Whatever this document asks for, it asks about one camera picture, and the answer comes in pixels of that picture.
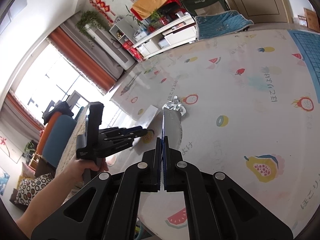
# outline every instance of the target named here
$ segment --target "play mat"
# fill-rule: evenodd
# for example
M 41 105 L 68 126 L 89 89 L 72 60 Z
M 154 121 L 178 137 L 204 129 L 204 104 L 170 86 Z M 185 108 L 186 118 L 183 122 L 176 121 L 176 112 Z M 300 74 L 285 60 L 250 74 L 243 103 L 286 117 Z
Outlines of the play mat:
M 291 35 L 248 31 L 174 49 L 136 65 L 111 100 L 138 120 L 150 105 L 161 109 L 179 96 L 187 110 L 184 160 L 228 174 L 297 236 L 320 203 L 319 83 L 312 64 L 320 57 L 319 50 L 307 51 L 319 49 L 312 43 L 318 34 L 304 37 L 308 45 L 296 36 L 298 46 Z M 155 147 L 161 114 L 149 129 L 134 149 L 115 156 L 112 173 Z M 181 192 L 141 194 L 139 218 L 161 239 L 188 239 L 185 214 Z

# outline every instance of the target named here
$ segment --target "framed picture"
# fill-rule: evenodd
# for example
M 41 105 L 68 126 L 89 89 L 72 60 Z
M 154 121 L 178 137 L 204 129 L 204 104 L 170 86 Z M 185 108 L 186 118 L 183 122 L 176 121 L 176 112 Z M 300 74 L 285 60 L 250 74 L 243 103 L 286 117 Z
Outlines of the framed picture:
M 0 195 L 3 196 L 5 185 L 7 185 L 9 174 L 0 168 Z
M 23 153 L 7 138 L 2 131 L 0 131 L 0 149 L 3 150 L 4 153 L 7 154 L 15 163 L 18 163 L 18 160 Z

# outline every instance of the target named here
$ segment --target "metal screw head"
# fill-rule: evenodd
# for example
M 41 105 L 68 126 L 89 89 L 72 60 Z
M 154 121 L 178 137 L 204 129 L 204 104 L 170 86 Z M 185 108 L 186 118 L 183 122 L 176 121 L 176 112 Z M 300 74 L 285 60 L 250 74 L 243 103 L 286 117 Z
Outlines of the metal screw head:
M 226 176 L 222 172 L 217 172 L 215 177 L 216 177 L 216 179 L 223 180 Z
M 180 161 L 180 162 L 177 162 L 177 166 L 179 168 L 185 168 L 187 166 L 187 163 L 184 161 Z
M 139 169 L 145 169 L 146 167 L 148 167 L 147 163 L 144 163 L 144 162 L 138 163 L 138 168 Z
M 107 173 L 107 172 L 100 173 L 99 179 L 105 180 L 107 178 L 109 178 L 109 173 Z

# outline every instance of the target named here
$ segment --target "blue mat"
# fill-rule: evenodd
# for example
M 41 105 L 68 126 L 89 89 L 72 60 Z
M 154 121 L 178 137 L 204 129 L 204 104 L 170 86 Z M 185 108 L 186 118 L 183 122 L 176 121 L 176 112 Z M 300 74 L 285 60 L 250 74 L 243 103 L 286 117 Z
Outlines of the blue mat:
M 310 72 L 320 103 L 320 35 L 317 33 L 288 30 L 296 43 Z
M 226 11 L 216 15 L 196 16 L 198 40 L 234 33 L 253 25 L 237 11 Z

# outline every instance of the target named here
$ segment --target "aluminum foil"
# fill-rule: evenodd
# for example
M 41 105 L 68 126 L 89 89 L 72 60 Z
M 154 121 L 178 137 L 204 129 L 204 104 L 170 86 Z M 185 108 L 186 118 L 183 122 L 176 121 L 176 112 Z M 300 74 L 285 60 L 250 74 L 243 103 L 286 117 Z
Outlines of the aluminum foil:
M 179 98 L 177 96 L 174 96 L 173 99 L 171 99 L 169 102 L 164 104 L 162 109 L 168 108 L 170 110 L 175 110 L 181 113 L 181 116 L 183 116 L 186 113 L 185 107 L 180 102 Z

